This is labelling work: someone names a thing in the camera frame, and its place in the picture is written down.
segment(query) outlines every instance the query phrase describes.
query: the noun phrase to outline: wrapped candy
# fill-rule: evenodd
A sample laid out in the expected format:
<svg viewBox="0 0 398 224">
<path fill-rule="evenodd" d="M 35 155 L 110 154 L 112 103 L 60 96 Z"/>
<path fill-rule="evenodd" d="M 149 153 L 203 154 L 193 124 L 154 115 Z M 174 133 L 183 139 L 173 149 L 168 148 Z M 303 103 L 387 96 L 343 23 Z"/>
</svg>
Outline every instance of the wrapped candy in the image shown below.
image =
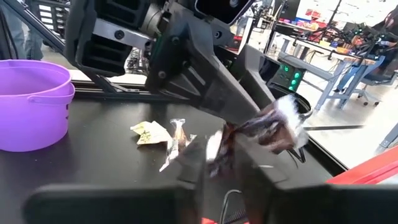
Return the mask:
<svg viewBox="0 0 398 224">
<path fill-rule="evenodd" d="M 167 156 L 164 165 L 160 168 L 159 172 L 162 172 L 170 162 L 175 159 L 179 152 L 183 151 L 196 137 L 196 135 L 191 134 L 188 139 L 182 128 L 185 123 L 185 119 L 171 119 L 170 123 L 175 127 L 174 135 L 172 140 L 167 143 Z"/>
<path fill-rule="evenodd" d="M 212 136 L 209 142 L 217 146 L 211 146 L 207 157 L 210 175 L 218 175 L 222 169 L 232 169 L 234 156 L 234 135 L 245 134 L 274 154 L 280 154 L 287 150 L 297 159 L 305 162 L 303 152 L 300 155 L 296 149 L 300 149 L 308 141 L 307 133 L 302 127 L 302 120 L 294 103 L 294 97 L 287 95 L 279 98 L 272 104 L 265 107 L 257 116 L 236 127 L 232 124 L 225 124 L 222 131 Z"/>
</svg>

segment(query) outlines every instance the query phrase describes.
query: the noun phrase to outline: purple plastic bucket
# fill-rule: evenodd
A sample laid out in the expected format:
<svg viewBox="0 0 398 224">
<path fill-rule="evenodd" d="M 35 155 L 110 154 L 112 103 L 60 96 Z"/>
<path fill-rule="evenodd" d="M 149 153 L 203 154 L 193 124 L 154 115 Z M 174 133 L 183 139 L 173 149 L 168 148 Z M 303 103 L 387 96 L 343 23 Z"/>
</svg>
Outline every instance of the purple plastic bucket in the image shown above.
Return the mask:
<svg viewBox="0 0 398 224">
<path fill-rule="evenodd" d="M 0 61 L 0 149 L 27 152 L 68 131 L 75 87 L 66 68 L 35 60 Z"/>
</svg>

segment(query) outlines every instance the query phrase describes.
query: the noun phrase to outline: black robotic arm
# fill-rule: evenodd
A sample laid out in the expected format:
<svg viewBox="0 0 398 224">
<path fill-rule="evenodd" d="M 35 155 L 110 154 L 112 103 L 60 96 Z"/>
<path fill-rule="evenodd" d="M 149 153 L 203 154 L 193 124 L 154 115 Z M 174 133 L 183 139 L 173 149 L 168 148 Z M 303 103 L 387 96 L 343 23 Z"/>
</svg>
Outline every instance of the black robotic arm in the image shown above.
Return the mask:
<svg viewBox="0 0 398 224">
<path fill-rule="evenodd" d="M 241 6 L 237 15 L 250 3 Z M 124 61 L 132 47 L 139 47 L 149 59 L 150 92 L 234 124 L 252 118 L 259 107 L 274 100 L 258 74 L 262 57 L 258 50 L 245 46 L 230 70 L 221 62 L 224 58 L 216 56 L 215 48 L 233 36 L 216 15 L 198 16 L 186 2 L 150 4 L 142 9 L 148 14 L 136 13 L 142 24 L 128 26 L 99 6 L 103 1 L 86 0 L 71 8 L 65 55 L 72 65 L 106 77 L 124 75 Z"/>
</svg>

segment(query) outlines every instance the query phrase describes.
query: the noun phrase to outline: office chair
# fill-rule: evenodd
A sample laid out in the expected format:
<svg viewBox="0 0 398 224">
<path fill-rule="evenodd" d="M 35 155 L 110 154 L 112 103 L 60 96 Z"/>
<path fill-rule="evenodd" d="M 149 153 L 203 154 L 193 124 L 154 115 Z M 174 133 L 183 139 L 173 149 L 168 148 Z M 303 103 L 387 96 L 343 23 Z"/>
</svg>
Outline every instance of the office chair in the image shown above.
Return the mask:
<svg viewBox="0 0 398 224">
<path fill-rule="evenodd" d="M 366 101 L 363 103 L 364 106 L 369 104 L 369 99 L 375 101 L 374 106 L 377 106 L 381 100 L 375 97 L 373 94 L 366 91 L 366 87 L 368 86 L 379 86 L 379 85 L 392 85 L 398 76 L 398 70 L 395 70 L 393 75 L 378 75 L 374 73 L 370 73 L 366 75 L 361 83 L 365 84 L 362 89 L 355 89 L 354 93 L 358 93 L 358 98 L 364 97 Z"/>
</svg>

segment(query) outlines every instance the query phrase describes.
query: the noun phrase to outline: black tabletop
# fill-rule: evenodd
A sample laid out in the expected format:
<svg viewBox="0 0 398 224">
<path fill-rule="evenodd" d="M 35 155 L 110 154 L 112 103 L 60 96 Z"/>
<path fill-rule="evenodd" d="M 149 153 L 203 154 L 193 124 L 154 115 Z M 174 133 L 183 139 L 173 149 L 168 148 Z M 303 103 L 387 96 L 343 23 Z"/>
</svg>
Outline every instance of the black tabletop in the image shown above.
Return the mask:
<svg viewBox="0 0 398 224">
<path fill-rule="evenodd" d="M 213 134 L 223 124 L 221 119 L 185 105 L 75 100 L 69 109 L 69 132 L 59 143 L 33 152 L 0 152 L 0 223 L 23 223 L 20 207 L 42 185 L 128 187 L 151 180 L 164 163 L 165 149 L 137 148 L 137 136 L 129 128 L 141 121 L 157 121 L 172 132 L 170 119 L 185 118 L 185 132 L 201 136 Z M 315 164 L 314 169 L 321 172 L 314 182 L 330 177 L 319 170 L 314 159 L 307 160 L 309 167 Z M 233 180 L 208 181 L 204 216 L 217 219 L 224 194 L 235 187 Z"/>
</svg>

